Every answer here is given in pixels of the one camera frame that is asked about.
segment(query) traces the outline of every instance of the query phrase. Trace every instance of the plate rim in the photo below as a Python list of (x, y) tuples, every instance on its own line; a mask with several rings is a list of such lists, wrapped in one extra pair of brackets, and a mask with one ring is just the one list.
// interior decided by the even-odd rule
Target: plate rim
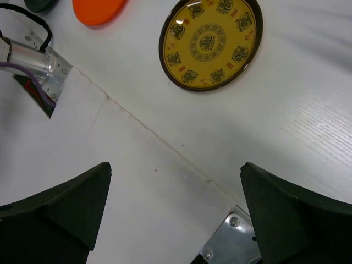
[(164, 45), (164, 39), (165, 39), (165, 36), (167, 33), (167, 28), (169, 26), (169, 23), (172, 22), (174, 16), (177, 14), (177, 12), (179, 12), (180, 9), (184, 5), (186, 5), (189, 1), (190, 0), (180, 0), (174, 6), (174, 8), (171, 10), (171, 12), (168, 14), (168, 16), (164, 22), (163, 28), (161, 30), (160, 38), (159, 38), (159, 59), (160, 59), (161, 66), (162, 66), (164, 72), (166, 73), (166, 76), (168, 76), (168, 78), (170, 79), (170, 81), (172, 81), (174, 84), (176, 84), (178, 87), (180, 87), (184, 90), (192, 91), (192, 92), (207, 92), (207, 91), (219, 89), (219, 88), (231, 83), (242, 72), (244, 72), (244, 70), (248, 67), (248, 65), (253, 60), (255, 54), (257, 53), (261, 39), (262, 39), (262, 35), (263, 35), (263, 15), (262, 15), (261, 8), (260, 8), (257, 0), (240, 0), (240, 1), (246, 2), (251, 7), (253, 14), (254, 14), (254, 17), (255, 17), (255, 20), (256, 20), (256, 24), (257, 24), (257, 38), (253, 44), (252, 52), (250, 53), (246, 63), (236, 72), (236, 74), (231, 76), (231, 78), (227, 79), (226, 81), (221, 82), (219, 84), (216, 84), (214, 86), (204, 88), (204, 89), (196, 89), (196, 88), (187, 86), (187, 85), (183, 84), (182, 82), (178, 81), (176, 78), (174, 78), (174, 76), (172, 76), (172, 74), (169, 72), (169, 70), (166, 66), (166, 63), (163, 59), (163, 57), (164, 57), (163, 45)]

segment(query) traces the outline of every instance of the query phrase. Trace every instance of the screw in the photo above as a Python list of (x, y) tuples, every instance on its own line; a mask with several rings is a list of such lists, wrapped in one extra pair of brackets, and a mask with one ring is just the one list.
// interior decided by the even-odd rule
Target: screw
[(207, 250), (204, 252), (204, 258), (206, 260), (211, 260), (213, 257), (214, 257), (214, 254), (210, 250)]
[(230, 226), (238, 227), (240, 225), (240, 220), (237, 217), (231, 217)]

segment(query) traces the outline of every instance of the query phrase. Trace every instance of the orange object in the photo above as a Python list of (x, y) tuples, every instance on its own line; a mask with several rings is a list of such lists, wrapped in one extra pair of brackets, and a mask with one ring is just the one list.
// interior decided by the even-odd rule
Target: orange object
[(113, 19), (126, 0), (72, 0), (73, 10), (86, 26), (99, 26)]

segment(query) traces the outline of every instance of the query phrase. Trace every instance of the yellow plate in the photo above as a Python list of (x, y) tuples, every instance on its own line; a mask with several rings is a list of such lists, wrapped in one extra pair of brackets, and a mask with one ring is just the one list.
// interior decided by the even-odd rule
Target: yellow plate
[(160, 61), (181, 88), (214, 90), (247, 68), (262, 32), (256, 0), (181, 0), (162, 29)]

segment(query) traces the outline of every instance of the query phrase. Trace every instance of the metal cylinder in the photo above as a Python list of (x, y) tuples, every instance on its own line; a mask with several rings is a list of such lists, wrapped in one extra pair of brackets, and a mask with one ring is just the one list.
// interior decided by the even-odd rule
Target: metal cylinder
[[(51, 77), (55, 65), (55, 58), (51, 57), (48, 53), (41, 53), (36, 49), (14, 40), (11, 40), (10, 50), (10, 59), (8, 62), (28, 69), (37, 77), (41, 84), (46, 83)], [(11, 69), (10, 71), (19, 75), (24, 75), (23, 72), (18, 70)]]

